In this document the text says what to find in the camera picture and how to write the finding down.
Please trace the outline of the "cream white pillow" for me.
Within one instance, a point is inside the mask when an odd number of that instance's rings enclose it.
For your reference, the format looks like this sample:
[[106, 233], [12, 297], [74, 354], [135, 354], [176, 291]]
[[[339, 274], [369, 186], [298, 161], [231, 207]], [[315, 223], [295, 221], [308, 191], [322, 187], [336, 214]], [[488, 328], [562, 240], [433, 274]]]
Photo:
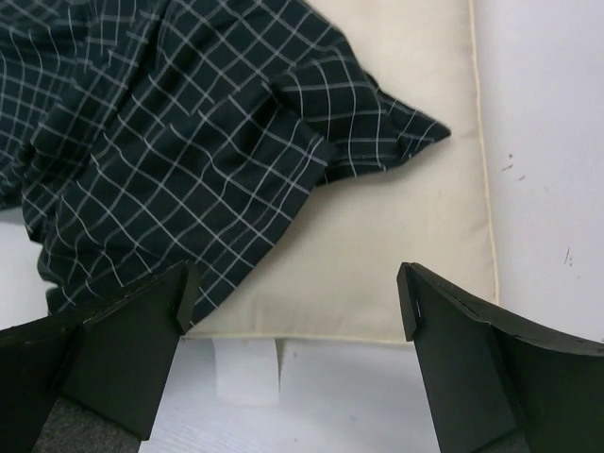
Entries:
[[471, 1], [317, 1], [380, 87], [451, 129], [403, 166], [312, 193], [193, 338], [402, 344], [396, 276], [418, 262], [496, 302]]

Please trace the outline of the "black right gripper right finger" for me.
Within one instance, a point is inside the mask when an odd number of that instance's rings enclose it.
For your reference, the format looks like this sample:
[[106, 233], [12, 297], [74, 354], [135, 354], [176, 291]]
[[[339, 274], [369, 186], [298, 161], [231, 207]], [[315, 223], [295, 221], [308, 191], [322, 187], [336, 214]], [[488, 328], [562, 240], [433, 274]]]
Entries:
[[397, 286], [443, 452], [600, 452], [603, 345], [482, 300], [418, 263]]

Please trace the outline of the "dark plaid pillowcase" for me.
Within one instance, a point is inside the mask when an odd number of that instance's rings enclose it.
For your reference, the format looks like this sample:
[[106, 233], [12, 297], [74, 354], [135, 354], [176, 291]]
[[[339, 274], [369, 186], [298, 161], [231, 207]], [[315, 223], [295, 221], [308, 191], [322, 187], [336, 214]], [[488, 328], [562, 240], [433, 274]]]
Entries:
[[176, 263], [221, 305], [313, 189], [450, 135], [303, 1], [5, 1], [1, 205], [57, 314]]

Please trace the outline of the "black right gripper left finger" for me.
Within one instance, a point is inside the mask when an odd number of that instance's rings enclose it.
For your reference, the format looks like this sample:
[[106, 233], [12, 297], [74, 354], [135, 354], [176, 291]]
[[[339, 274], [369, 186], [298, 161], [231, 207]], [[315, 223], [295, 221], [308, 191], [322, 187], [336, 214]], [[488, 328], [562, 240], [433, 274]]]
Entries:
[[139, 451], [199, 283], [184, 262], [106, 300], [2, 330], [2, 451]]

